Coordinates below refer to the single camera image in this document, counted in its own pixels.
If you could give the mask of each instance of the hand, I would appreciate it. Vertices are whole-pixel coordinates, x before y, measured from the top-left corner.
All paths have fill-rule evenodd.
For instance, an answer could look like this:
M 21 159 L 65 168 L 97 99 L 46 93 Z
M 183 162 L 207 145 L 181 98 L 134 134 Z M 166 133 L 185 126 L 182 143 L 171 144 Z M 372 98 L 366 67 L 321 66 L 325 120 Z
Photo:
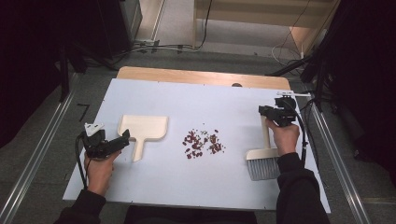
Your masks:
M 269 119 L 266 119 L 265 123 L 274 132 L 274 141 L 277 146 L 279 156 L 296 151 L 297 140 L 300 135 L 299 127 L 297 125 L 291 124 L 286 127 L 279 127 Z
M 109 180 L 114 171 L 113 161 L 121 154 L 121 150 L 114 152 L 105 160 L 95 161 L 88 158 L 85 153 L 85 170 L 88 166 L 88 190 L 105 197 L 109 187 Z

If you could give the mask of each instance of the floor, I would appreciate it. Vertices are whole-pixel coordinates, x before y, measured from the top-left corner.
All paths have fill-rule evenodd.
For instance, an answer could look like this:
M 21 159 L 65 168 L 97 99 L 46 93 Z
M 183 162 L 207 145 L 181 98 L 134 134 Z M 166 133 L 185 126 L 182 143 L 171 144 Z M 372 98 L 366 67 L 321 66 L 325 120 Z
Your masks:
M 191 13 L 189 10 L 192 10 L 191 2 L 165 1 L 159 26 L 154 34 L 155 40 L 160 40 L 162 45 L 191 43 L 192 19 L 189 16 Z M 290 38 L 287 38 L 290 31 L 288 27 L 259 26 L 209 21 L 206 41 L 200 52 L 181 54 L 173 51 L 133 52 L 120 61 L 119 66 L 265 75 L 284 66 L 276 59 L 286 64 L 298 57 L 292 44 L 280 50 L 279 45 L 281 46 L 285 39 L 288 43 L 292 43 Z M 141 36 L 140 38 L 149 42 L 151 37 Z M 292 71 L 292 74 L 285 75 L 294 91 L 304 91 L 305 88 L 305 85 L 298 80 L 299 72 L 301 71 Z M 85 75 L 78 75 L 78 78 L 71 79 L 72 82 L 75 80 L 73 82 L 74 98 L 69 102 L 70 105 L 67 112 L 63 114 L 63 118 L 59 120 L 58 129 L 51 136 L 51 141 L 44 152 L 45 157 L 39 162 L 36 170 L 32 171 L 36 173 L 32 176 L 31 183 L 26 183 L 29 189 L 22 193 L 24 198 L 22 197 L 21 204 L 17 204 L 19 209 L 16 214 L 13 214 L 15 217 L 12 223 L 51 223 L 63 207 L 71 204 L 62 201 L 68 178 L 76 164 L 72 153 L 73 144 L 70 143 L 74 142 L 76 133 L 81 131 L 81 122 L 94 121 L 101 99 L 106 94 L 108 83 L 116 75 L 117 72 L 108 71 L 104 67 L 91 67 Z M 60 90 L 57 89 L 25 123 L 15 140 L 0 149 L 2 174 L 0 176 L 0 203 L 2 205 L 6 204 L 9 193 L 34 154 L 33 152 L 41 149 L 40 137 L 46 133 L 50 118 L 60 106 L 59 95 Z M 305 103 L 306 100 L 302 100 L 299 106 L 302 107 Z M 78 104 L 91 105 L 83 121 L 79 120 L 84 108 Z M 312 116 L 307 123 L 313 131 L 312 140 L 318 149 L 319 171 L 332 209 L 332 213 L 329 214 L 331 222 L 395 223 L 396 188 L 390 183 L 387 172 L 375 163 L 355 160 L 355 148 L 351 144 L 343 122 L 332 113 L 330 105 L 324 104 L 323 108 L 323 115 L 328 121 L 327 125 L 332 138 L 336 141 L 347 174 L 358 193 L 353 196 L 359 196 L 362 207 L 370 220 L 367 221 L 364 218 L 358 220 L 356 214 L 353 214 L 353 209 L 348 203 L 346 189 L 342 185 L 336 165 L 329 156 L 330 151 L 318 128 L 318 121 Z M 104 223 L 121 223 L 126 209 L 127 204 L 108 203 L 102 212 L 101 219 Z M 275 223 L 274 212 L 260 211 L 256 213 L 256 216 L 259 223 Z

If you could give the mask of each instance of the brush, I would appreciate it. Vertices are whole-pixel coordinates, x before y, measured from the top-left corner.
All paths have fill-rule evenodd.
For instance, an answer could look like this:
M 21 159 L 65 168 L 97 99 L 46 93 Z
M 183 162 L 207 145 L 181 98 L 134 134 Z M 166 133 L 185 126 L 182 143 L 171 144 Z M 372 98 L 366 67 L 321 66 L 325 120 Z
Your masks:
M 277 148 L 271 148 L 269 130 L 265 123 L 266 117 L 262 117 L 262 134 L 264 148 L 252 149 L 247 152 L 247 168 L 251 180 L 275 179 L 280 175 L 277 167 L 279 154 Z

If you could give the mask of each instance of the person's left hand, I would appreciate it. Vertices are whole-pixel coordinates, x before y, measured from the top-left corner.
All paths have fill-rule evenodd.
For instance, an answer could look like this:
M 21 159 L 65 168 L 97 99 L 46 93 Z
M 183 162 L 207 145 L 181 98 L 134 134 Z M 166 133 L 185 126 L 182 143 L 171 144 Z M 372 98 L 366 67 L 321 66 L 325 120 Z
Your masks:
M 114 152 L 107 159 L 103 161 L 95 161 L 88 158 L 87 153 L 85 153 L 85 170 L 87 171 L 88 166 L 88 190 L 102 195 L 105 197 L 106 192 L 109 187 L 109 180 L 111 174 L 113 173 L 114 166 L 113 161 L 121 154 L 121 150 Z

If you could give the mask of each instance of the black sleeve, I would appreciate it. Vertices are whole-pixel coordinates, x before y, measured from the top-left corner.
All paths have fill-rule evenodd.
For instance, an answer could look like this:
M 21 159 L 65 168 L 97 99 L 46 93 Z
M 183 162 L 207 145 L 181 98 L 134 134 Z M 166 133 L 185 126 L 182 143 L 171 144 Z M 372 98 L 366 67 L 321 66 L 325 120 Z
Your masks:
M 105 197 L 83 189 L 72 207 L 66 207 L 55 224 L 97 224 L 99 214 L 106 203 Z
M 303 167 L 297 153 L 289 153 L 277 161 L 280 192 L 276 203 L 276 223 L 330 223 L 320 201 L 318 181 L 314 173 Z

